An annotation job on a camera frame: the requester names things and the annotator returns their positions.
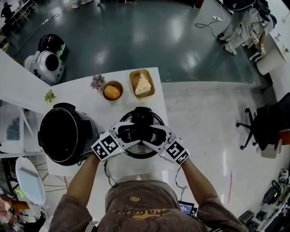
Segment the cake slice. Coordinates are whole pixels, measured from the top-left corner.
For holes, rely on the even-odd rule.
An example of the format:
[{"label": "cake slice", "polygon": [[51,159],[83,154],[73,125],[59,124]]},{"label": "cake slice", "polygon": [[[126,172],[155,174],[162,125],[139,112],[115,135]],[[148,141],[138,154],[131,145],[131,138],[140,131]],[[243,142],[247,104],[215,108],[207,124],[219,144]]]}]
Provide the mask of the cake slice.
[{"label": "cake slice", "polygon": [[148,79],[141,73],[137,87],[135,89],[135,94],[139,95],[151,90],[151,85]]}]

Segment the green plant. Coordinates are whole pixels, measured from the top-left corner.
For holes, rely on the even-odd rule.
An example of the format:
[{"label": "green plant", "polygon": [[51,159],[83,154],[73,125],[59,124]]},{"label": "green plant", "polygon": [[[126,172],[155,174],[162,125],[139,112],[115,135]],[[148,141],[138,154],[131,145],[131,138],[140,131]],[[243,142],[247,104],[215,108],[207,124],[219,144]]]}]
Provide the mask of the green plant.
[{"label": "green plant", "polygon": [[53,94],[52,89],[48,90],[48,92],[45,94],[44,96],[44,100],[47,103],[51,103],[53,101],[53,99],[55,98],[55,95]]},{"label": "green plant", "polygon": [[285,50],[285,52],[289,52],[289,49],[288,48],[285,48],[285,45],[283,44],[283,48],[284,48],[284,50]]}]

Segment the white tile floor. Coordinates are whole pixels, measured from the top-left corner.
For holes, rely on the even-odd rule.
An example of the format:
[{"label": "white tile floor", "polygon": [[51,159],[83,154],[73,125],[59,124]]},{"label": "white tile floor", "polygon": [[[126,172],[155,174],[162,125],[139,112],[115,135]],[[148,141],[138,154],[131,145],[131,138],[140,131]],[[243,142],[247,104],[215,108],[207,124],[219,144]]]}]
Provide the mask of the white tile floor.
[{"label": "white tile floor", "polygon": [[[224,205],[237,217],[248,209],[259,211],[271,180],[277,178],[280,169],[288,166],[290,160],[289,146],[283,146],[275,159],[262,158],[256,152],[257,146],[251,143],[243,151],[239,148],[248,133],[244,128],[236,128],[235,123],[246,122],[245,108],[254,113],[264,105],[262,95],[231,83],[179,82],[163,83],[162,87],[170,128],[182,138],[191,152],[190,159],[212,182]],[[180,197],[181,190],[174,183],[176,171],[177,168],[168,171],[168,181]],[[177,180],[180,185],[187,184],[182,171]],[[44,182],[65,184],[51,175]],[[100,166],[88,205],[95,220],[104,214],[104,197],[109,187]],[[63,193],[65,190],[47,193],[51,210]],[[189,188],[183,200],[195,202]]]}]

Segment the rice cooker handle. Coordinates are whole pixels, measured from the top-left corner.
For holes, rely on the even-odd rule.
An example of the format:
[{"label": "rice cooker handle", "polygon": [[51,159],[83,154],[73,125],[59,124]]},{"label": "rice cooker handle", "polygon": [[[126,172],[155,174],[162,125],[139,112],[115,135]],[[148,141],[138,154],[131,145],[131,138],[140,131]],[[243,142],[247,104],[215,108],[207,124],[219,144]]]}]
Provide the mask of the rice cooker handle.
[{"label": "rice cooker handle", "polygon": [[38,145],[39,145],[40,147],[42,147],[42,146],[41,146],[41,142],[40,142],[40,135],[39,135],[39,132],[37,132],[37,138],[38,138]]},{"label": "rice cooker handle", "polygon": [[92,138],[92,125],[90,120],[82,120],[81,121],[81,129],[82,129],[82,134],[86,140]]},{"label": "rice cooker handle", "polygon": [[63,108],[63,109],[66,109],[66,110],[75,110],[76,107],[72,104],[69,104],[69,103],[65,103],[65,102],[62,102],[62,103],[58,103],[58,104],[55,104],[53,106],[53,108]]}]

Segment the brown bowl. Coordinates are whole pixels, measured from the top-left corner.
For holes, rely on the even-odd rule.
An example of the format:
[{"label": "brown bowl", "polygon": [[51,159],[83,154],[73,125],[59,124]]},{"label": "brown bowl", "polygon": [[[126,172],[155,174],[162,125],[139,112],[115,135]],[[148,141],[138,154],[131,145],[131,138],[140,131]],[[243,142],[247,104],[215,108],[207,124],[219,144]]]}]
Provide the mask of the brown bowl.
[{"label": "brown bowl", "polygon": [[106,88],[106,86],[108,86],[108,85],[112,85],[112,86],[116,87],[116,88],[120,91],[120,96],[117,98],[117,99],[119,99],[119,98],[122,96],[122,94],[123,94],[123,86],[122,86],[122,84],[121,84],[120,82],[118,82],[118,81],[109,81],[109,82],[107,82],[107,83],[105,84],[105,86],[104,86],[104,88],[103,88],[103,96],[104,96],[104,98],[106,98],[106,99],[109,100],[109,101],[115,101],[115,100],[117,100],[117,99],[112,100],[112,99],[110,99],[110,98],[107,98],[106,95],[105,95],[105,88]]}]

